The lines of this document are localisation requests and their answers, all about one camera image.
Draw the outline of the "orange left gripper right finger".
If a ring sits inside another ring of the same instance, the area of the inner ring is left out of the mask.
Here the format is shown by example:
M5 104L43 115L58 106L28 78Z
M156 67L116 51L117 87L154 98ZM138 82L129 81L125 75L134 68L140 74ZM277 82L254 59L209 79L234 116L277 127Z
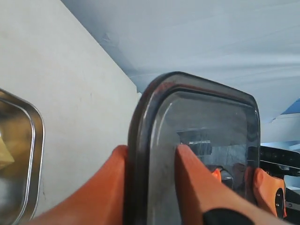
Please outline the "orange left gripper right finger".
M285 225L219 182L186 145L175 152L175 187L185 225Z

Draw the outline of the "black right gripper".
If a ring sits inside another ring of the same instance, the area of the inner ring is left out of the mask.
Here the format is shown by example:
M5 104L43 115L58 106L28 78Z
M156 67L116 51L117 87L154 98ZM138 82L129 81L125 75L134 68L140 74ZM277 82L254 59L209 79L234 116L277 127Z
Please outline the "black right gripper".
M211 174L222 181L219 168ZM257 205L276 217L286 217L286 209L300 210L300 189L285 185L285 176L300 176L300 154L291 150L260 147L260 168L254 172Z

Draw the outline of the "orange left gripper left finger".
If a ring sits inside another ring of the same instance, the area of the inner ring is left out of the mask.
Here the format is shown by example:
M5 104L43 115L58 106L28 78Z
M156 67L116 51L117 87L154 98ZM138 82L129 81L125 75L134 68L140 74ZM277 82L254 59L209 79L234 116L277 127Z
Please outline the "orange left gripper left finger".
M117 146L102 167L70 197L30 225L121 225L128 148Z

